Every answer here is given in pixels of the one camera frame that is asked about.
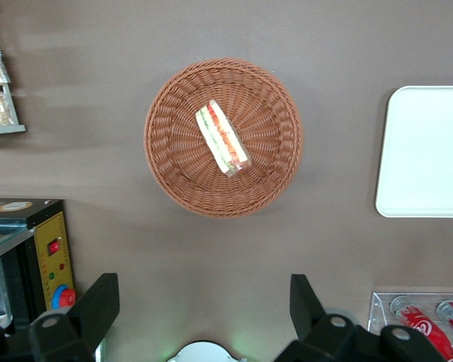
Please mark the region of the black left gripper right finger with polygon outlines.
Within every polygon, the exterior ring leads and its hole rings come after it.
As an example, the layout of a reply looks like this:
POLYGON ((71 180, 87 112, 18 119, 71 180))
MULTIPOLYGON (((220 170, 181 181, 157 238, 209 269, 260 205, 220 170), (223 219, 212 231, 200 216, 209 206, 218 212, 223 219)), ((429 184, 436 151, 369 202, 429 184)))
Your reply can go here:
POLYGON ((327 313, 306 275, 290 280, 290 316, 297 338, 276 361, 354 361, 356 325, 346 316, 327 313))

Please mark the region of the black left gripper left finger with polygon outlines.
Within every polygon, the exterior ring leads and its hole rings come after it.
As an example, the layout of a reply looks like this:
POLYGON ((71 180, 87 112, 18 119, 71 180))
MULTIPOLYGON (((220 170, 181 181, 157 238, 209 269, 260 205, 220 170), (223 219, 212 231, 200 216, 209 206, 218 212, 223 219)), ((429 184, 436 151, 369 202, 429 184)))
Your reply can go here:
POLYGON ((29 328, 35 361, 94 361, 120 311, 119 277, 102 274, 68 309, 49 311, 29 328))

